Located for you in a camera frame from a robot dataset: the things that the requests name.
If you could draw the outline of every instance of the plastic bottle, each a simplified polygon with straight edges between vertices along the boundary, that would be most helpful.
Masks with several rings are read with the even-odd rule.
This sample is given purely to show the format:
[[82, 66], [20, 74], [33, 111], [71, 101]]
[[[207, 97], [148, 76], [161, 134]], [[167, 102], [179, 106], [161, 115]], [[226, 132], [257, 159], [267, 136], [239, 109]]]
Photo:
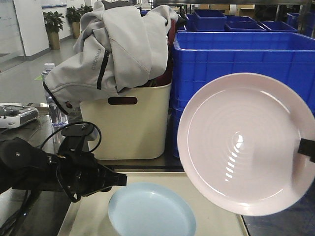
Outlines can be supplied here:
[[[44, 64], [45, 70], [41, 73], [43, 81], [54, 67], [55, 67], [54, 63]], [[49, 117], [51, 121], [52, 132], [54, 132], [68, 124], [68, 117], [60, 110], [60, 108], [56, 105], [51, 95], [46, 90], [45, 90], [45, 97], [48, 104], [48, 112], [49, 112]], [[54, 153], [58, 152], [58, 149], [63, 139], [64, 139], [64, 136], [61, 134], [61, 132], [58, 132], [57, 134], [53, 136]]]
[[[54, 63], [45, 63], [44, 71], [41, 73], [43, 81], [49, 72], [55, 67]], [[48, 104], [48, 112], [53, 127], [62, 127], [68, 124], [68, 117], [56, 105], [51, 95], [45, 90], [46, 101]]]

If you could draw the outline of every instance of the green leaves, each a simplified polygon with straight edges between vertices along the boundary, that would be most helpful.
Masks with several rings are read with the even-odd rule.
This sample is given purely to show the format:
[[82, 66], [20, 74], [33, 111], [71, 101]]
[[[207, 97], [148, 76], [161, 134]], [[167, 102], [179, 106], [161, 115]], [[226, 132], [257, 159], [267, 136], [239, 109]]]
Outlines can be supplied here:
[[74, 6], [67, 8], [67, 14], [65, 15], [69, 23], [80, 22], [81, 12]]
[[63, 30], [63, 21], [64, 16], [61, 13], [55, 11], [43, 12], [44, 22], [47, 32], [56, 32]]
[[87, 12], [93, 11], [91, 6], [81, 6], [80, 8], [75, 8], [74, 6], [67, 8], [66, 18], [71, 24], [73, 22], [80, 22], [81, 16]]

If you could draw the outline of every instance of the beige tray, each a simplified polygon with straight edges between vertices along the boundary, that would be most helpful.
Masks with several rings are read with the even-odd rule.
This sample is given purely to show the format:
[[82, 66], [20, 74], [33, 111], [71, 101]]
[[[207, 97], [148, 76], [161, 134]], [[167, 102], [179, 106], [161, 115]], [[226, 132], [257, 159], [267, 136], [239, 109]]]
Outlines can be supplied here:
[[[242, 217], [217, 207], [191, 184], [185, 173], [127, 173], [128, 183], [152, 182], [172, 189], [192, 208], [197, 222], [195, 236], [248, 236]], [[58, 236], [118, 236], [108, 218], [113, 193], [98, 192], [71, 204]]]

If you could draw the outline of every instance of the bin handle hole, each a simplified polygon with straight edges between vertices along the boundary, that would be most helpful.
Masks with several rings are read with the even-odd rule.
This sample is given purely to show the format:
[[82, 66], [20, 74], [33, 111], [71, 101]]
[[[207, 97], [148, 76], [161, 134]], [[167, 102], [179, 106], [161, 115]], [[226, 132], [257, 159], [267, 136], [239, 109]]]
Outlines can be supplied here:
[[107, 99], [110, 105], [134, 105], [138, 103], [136, 97], [110, 97]]

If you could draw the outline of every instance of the stacked blue crates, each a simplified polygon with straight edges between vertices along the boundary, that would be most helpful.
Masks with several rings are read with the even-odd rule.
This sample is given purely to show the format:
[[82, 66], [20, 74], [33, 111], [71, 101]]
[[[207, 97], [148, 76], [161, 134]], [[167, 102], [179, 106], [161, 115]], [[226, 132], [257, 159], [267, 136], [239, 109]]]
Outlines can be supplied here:
[[143, 10], [143, 11], [140, 11], [140, 14], [141, 14], [141, 16], [145, 16], [145, 15], [147, 15], [148, 12], [149, 12], [149, 11]]
[[187, 31], [187, 27], [186, 26], [181, 26], [177, 29], [177, 32], [186, 32]]
[[256, 22], [249, 16], [226, 16], [227, 22]]
[[186, 15], [187, 31], [224, 31], [226, 16], [218, 10], [195, 10]]
[[297, 32], [297, 29], [282, 21], [259, 21], [258, 23], [269, 32]]
[[[299, 13], [287, 13], [287, 21], [286, 23], [295, 29], [298, 28], [299, 25]], [[315, 28], [315, 12], [308, 12], [305, 16], [305, 31], [304, 35], [314, 36]]]
[[267, 30], [257, 22], [250, 21], [231, 21], [226, 22], [225, 31], [227, 32], [266, 32]]
[[191, 97], [223, 75], [252, 72], [295, 90], [315, 112], [315, 39], [290, 32], [180, 32], [173, 48], [174, 148]]

